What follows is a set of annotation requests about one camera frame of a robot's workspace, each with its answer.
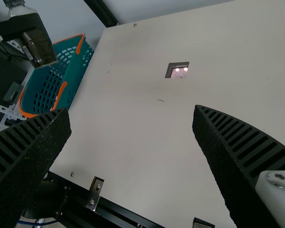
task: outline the square hole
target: square hole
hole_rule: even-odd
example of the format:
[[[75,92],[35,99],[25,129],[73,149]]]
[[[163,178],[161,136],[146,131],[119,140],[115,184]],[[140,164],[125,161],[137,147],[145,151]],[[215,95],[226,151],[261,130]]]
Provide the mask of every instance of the square hole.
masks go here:
[[[186,78],[189,62],[169,63],[165,78]]]

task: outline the metal bracket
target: metal bracket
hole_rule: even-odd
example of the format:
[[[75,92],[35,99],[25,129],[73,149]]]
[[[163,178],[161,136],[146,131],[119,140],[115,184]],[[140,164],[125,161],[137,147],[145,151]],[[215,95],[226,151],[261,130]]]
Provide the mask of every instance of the metal bracket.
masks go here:
[[[47,180],[61,183],[69,187],[66,200],[62,206],[61,213],[55,219],[68,228],[164,228],[142,216],[135,214],[103,197],[95,201],[91,190],[95,190],[98,184],[100,189],[104,180],[95,177],[91,190],[76,185],[52,172],[48,172]],[[91,209],[91,199],[94,199],[96,211]]]
[[[86,204],[86,207],[94,212],[96,211],[96,207],[100,199],[100,191],[101,191],[101,188],[103,187],[103,184],[104,184],[103,179],[94,177],[94,180],[90,187],[91,194],[89,196],[89,200]]]

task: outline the white table surface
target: white table surface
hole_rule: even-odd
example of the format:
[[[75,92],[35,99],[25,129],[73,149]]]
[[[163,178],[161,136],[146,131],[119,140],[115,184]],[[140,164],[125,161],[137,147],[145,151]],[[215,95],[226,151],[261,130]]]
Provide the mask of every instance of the white table surface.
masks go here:
[[[186,61],[187,78],[165,78],[170,62]],[[87,189],[100,177],[102,197],[168,228],[190,228],[194,217],[233,228],[192,132],[196,104],[285,145],[285,0],[235,0],[106,29],[51,171]]]

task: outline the bottle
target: bottle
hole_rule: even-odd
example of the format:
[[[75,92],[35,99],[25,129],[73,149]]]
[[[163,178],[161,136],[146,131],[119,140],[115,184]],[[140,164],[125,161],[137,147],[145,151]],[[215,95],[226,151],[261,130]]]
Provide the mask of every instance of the bottle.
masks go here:
[[[24,5],[24,0],[4,0],[6,7],[9,8],[8,19],[14,16],[37,13],[35,9]]]

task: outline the black equipment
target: black equipment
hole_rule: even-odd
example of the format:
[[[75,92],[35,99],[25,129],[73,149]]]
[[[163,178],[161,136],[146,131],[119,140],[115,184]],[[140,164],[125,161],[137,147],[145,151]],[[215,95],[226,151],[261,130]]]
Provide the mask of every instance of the black equipment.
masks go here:
[[[201,105],[195,107],[192,128],[237,227],[279,227],[254,187],[260,172],[285,170],[285,146]],[[31,219],[54,217],[67,228],[162,228],[97,196],[101,179],[86,190],[48,172],[70,134],[66,109],[0,132],[0,228],[14,227],[21,212]],[[195,218],[193,227],[197,224],[214,227]]]
[[[57,61],[52,42],[37,13],[14,16],[0,22],[3,41],[20,39],[22,49],[34,68],[41,68]]]

